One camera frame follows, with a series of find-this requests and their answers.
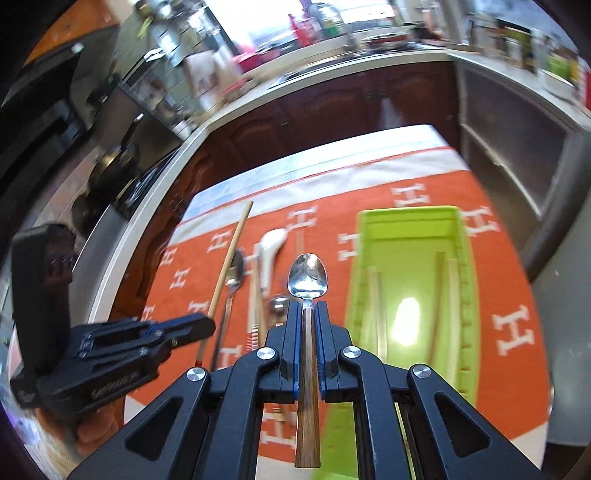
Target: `cabinet door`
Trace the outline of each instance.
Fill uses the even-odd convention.
[[[389,99],[401,126],[432,125],[452,147],[460,147],[457,90],[451,62],[386,67],[372,70],[370,77],[378,92],[378,110],[383,108],[382,100]]]
[[[278,102],[248,112],[213,132],[226,160],[240,171],[291,155],[287,120]]]
[[[162,254],[191,199],[197,192],[234,174],[207,139],[178,175],[142,234],[117,291],[109,319],[141,317]]]
[[[374,131],[365,73],[347,75],[281,99],[297,151]]]

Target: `wooden chopstick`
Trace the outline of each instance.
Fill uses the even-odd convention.
[[[433,335],[429,346],[427,365],[433,366],[435,361],[435,348],[437,346],[437,335],[441,321],[441,300],[443,297],[443,267],[445,263],[445,252],[435,252],[435,295],[433,296]]]
[[[267,339],[267,315],[265,311],[265,304],[262,299],[261,291],[261,269],[259,265],[260,259],[260,247],[259,244],[255,245],[254,256],[251,258],[252,268],[252,282],[255,286],[255,318],[258,332],[258,347],[265,346],[265,340]]]
[[[462,321],[460,318],[460,275],[457,258],[447,259],[447,281],[449,282],[449,361],[446,381],[456,388],[457,366],[460,361]]]
[[[375,267],[368,267],[369,304],[374,313],[376,336],[378,341],[378,358],[386,363],[388,357],[388,342],[386,333],[386,318],[382,302],[381,275]]]
[[[238,240],[240,240],[240,236],[242,235],[242,230],[244,230],[244,224],[246,223],[246,219],[248,218],[248,214],[251,212],[252,208],[252,200],[247,201],[244,209],[242,210],[242,215],[240,217],[240,221],[234,231],[234,236],[232,237],[232,241],[230,242],[230,246],[228,247],[228,251],[226,252],[226,258],[223,261],[222,271],[220,272],[220,276],[217,278],[216,288],[213,290],[213,297],[212,301],[209,304],[209,310],[207,311],[207,316],[209,318],[213,318],[216,313],[217,304],[220,301],[220,297],[222,296],[222,288],[224,286],[226,275],[228,274],[228,270],[230,269],[230,264],[232,263],[232,257],[236,252],[236,248],[238,247]],[[207,341],[209,338],[205,340],[201,340],[199,342],[199,348],[197,350],[197,358],[195,359],[195,366],[202,367],[203,366],[203,357],[205,356],[205,348],[207,346]]]

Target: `metal spoon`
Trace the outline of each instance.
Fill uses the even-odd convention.
[[[222,340],[228,329],[228,321],[230,320],[230,312],[232,311],[232,299],[234,298],[236,290],[242,286],[244,270],[244,254],[242,248],[239,248],[234,252],[232,262],[230,263],[230,269],[228,269],[228,274],[226,275],[225,283],[230,287],[230,291],[226,297],[226,308],[224,309],[222,321],[218,327],[216,345],[213,348],[212,372],[215,372],[217,369],[217,361],[220,355],[220,348],[222,347]]]
[[[297,409],[295,462],[298,468],[320,467],[320,426],[318,419],[318,370],[312,300],[326,293],[328,280],[324,265],[314,254],[295,259],[287,280],[294,297],[303,300],[300,350],[300,400]]]
[[[290,300],[295,299],[289,294],[274,296],[271,300],[269,300],[269,312],[278,318],[283,317],[287,312],[287,307],[290,305]]]

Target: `black bracket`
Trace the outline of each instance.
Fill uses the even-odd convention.
[[[543,478],[427,365],[385,365],[330,324],[325,302],[314,312],[322,398],[353,402],[361,480],[410,480],[411,468],[420,480]],[[254,479],[264,403],[296,400],[300,325],[301,306],[292,302],[263,348],[212,374],[188,370],[69,479]]]

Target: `red bottle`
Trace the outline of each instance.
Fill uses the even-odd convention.
[[[310,41],[310,37],[308,36],[308,32],[306,31],[306,29],[300,27],[297,24],[296,18],[292,14],[287,14],[287,16],[290,17],[291,29],[295,33],[295,36],[297,37],[300,46],[307,47],[308,45],[312,45],[312,42]]]

